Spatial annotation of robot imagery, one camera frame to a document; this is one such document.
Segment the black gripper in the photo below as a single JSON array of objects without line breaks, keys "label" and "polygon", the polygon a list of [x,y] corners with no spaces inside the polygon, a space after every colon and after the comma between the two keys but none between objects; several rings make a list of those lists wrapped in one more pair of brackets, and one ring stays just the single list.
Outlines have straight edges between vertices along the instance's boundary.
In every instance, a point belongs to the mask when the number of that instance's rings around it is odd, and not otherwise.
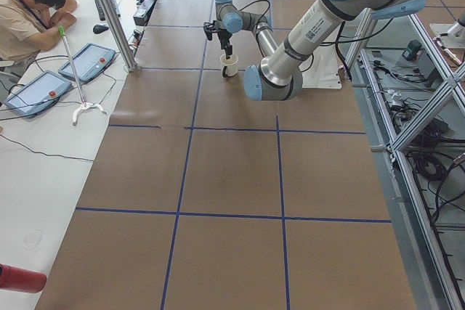
[{"label": "black gripper", "polygon": [[230,59],[233,54],[233,46],[230,43],[230,39],[233,35],[226,29],[220,29],[217,35],[220,41],[221,48],[225,51],[226,58]]}]

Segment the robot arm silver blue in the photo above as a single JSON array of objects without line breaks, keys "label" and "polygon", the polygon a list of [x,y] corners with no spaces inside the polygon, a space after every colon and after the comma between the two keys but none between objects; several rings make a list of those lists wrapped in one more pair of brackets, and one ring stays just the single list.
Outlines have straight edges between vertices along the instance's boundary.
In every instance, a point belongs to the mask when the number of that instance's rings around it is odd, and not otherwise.
[{"label": "robot arm silver blue", "polygon": [[380,20],[411,15],[425,6],[426,0],[316,0],[283,43],[276,44],[264,15],[241,11],[233,0],[215,0],[216,18],[204,23],[203,30],[208,39],[217,34],[226,55],[233,52],[232,34],[252,32],[264,58],[246,69],[243,89],[252,100],[283,101],[302,90],[300,65],[342,22],[354,20],[364,9]]}]

